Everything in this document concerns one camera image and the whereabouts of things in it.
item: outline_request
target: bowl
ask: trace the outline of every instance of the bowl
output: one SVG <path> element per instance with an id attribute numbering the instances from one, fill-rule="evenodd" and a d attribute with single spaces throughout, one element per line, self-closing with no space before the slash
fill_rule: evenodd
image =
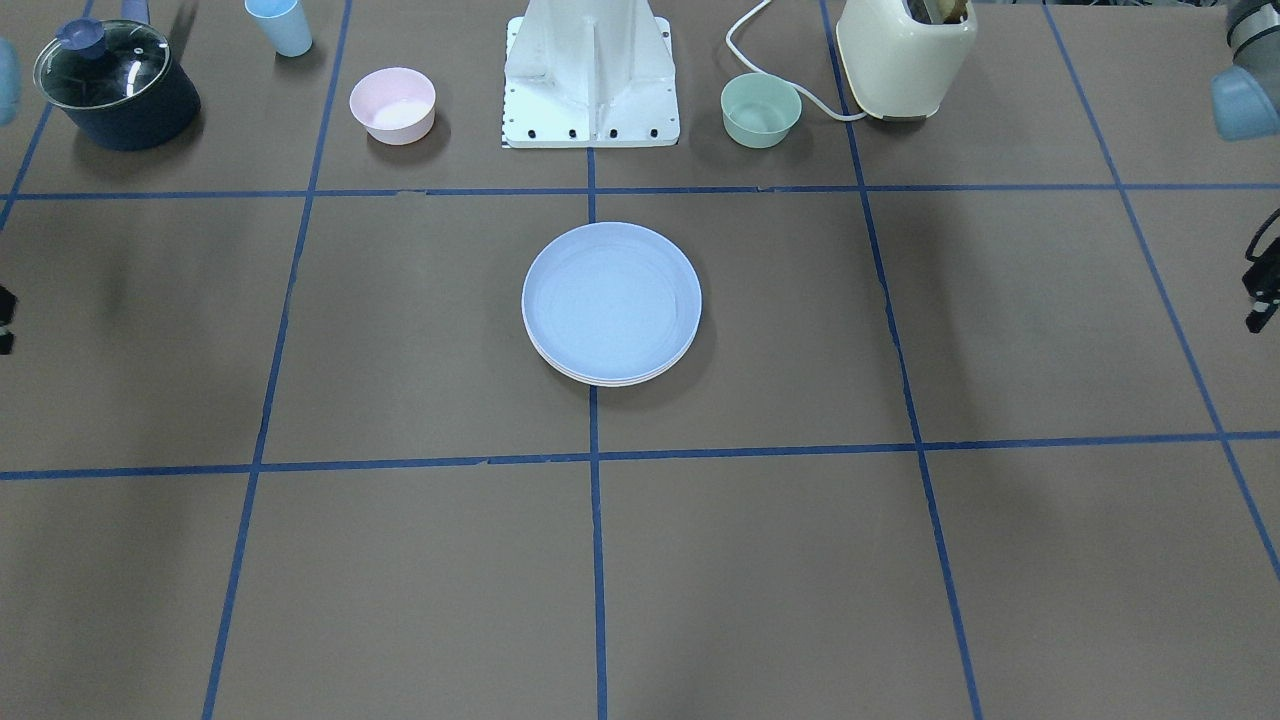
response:
<path id="1" fill-rule="evenodd" d="M 374 140 L 408 145 L 435 124 L 435 86 L 417 70 L 383 68 L 356 83 L 349 106 Z"/>
<path id="2" fill-rule="evenodd" d="M 721 113 L 724 132 L 739 145 L 773 147 L 800 119 L 800 94 L 777 76 L 748 73 L 724 85 Z"/>

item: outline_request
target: white cable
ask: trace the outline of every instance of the white cable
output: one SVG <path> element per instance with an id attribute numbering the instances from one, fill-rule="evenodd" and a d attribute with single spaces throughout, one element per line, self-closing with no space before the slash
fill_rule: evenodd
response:
<path id="1" fill-rule="evenodd" d="M 750 68 L 753 73 L 764 73 L 764 70 L 762 70 L 760 68 L 758 68 L 755 65 L 755 63 L 748 60 L 746 55 L 742 55 L 742 51 L 737 49 L 737 45 L 733 45 L 733 33 L 737 32 L 739 28 L 741 28 L 742 24 L 746 20 L 751 19 L 753 17 L 755 17 L 756 13 L 759 13 L 760 10 L 763 10 L 764 6 L 768 5 L 773 0 L 762 0 L 759 5 L 751 8 L 751 12 L 749 12 L 748 14 L 742 15 L 741 18 L 739 18 L 737 22 L 733 23 L 733 26 L 728 28 L 728 32 L 724 33 L 724 45 L 728 45 L 730 51 L 733 53 L 733 55 L 739 60 L 741 60 L 744 65 L 746 65 L 748 68 Z M 860 120 L 860 119 L 863 119 L 863 118 L 867 117 L 867 113 L 858 113 L 856 115 L 841 115 L 840 113 L 837 113 L 837 111 L 832 110 L 831 108 L 828 108 L 826 102 L 823 102 L 822 100 L 818 100 L 818 96 L 814 95 L 814 94 L 812 94 L 812 92 L 809 92 L 805 87 L 803 87 L 803 86 L 800 86 L 797 83 L 794 83 L 794 82 L 791 82 L 791 81 L 788 81 L 786 78 L 783 78 L 783 82 L 786 82 L 791 87 L 796 88 L 796 91 L 800 92 L 800 95 L 804 95 L 805 97 L 808 97 L 809 100 L 812 100 L 814 105 L 817 105 L 818 108 L 820 108 L 823 113 L 827 113 L 828 115 L 831 115 L 831 119 L 833 119 L 833 120 L 840 120 L 840 122 L 850 123 L 850 122 L 854 122 L 854 120 Z"/>

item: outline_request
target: pot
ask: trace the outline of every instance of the pot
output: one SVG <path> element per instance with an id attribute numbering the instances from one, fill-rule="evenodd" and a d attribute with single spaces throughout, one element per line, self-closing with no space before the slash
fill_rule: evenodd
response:
<path id="1" fill-rule="evenodd" d="M 146 1 L 125 0 L 123 19 L 77 18 L 36 58 L 40 92 L 90 140 L 110 150 L 155 147 L 187 128 L 200 95 L 147 24 Z"/>

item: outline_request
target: white plate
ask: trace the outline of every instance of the white plate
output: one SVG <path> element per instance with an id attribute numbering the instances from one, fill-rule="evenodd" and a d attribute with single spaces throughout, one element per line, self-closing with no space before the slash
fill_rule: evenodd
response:
<path id="1" fill-rule="evenodd" d="M 669 240 L 630 223 L 593 223 L 538 254 L 521 311 L 529 340 L 553 368 L 621 387 L 653 379 L 689 350 L 703 291 Z"/>

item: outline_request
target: glass lid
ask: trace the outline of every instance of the glass lid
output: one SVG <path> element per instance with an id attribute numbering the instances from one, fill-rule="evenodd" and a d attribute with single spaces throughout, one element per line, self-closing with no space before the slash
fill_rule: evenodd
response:
<path id="1" fill-rule="evenodd" d="M 169 42 L 151 26 L 82 18 L 59 29 L 59 40 L 36 59 L 35 74 L 55 105 L 96 109 L 142 92 L 168 65 Z"/>

